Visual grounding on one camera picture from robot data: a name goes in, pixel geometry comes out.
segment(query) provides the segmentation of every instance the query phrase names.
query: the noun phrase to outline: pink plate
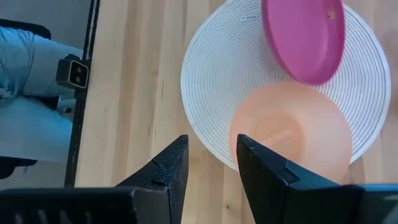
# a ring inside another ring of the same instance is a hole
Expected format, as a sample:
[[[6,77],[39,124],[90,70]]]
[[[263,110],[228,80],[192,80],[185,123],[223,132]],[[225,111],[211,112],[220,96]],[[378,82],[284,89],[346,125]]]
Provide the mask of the pink plate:
[[[345,41],[340,0],[262,0],[262,22],[274,56],[290,76],[308,85],[334,76]]]

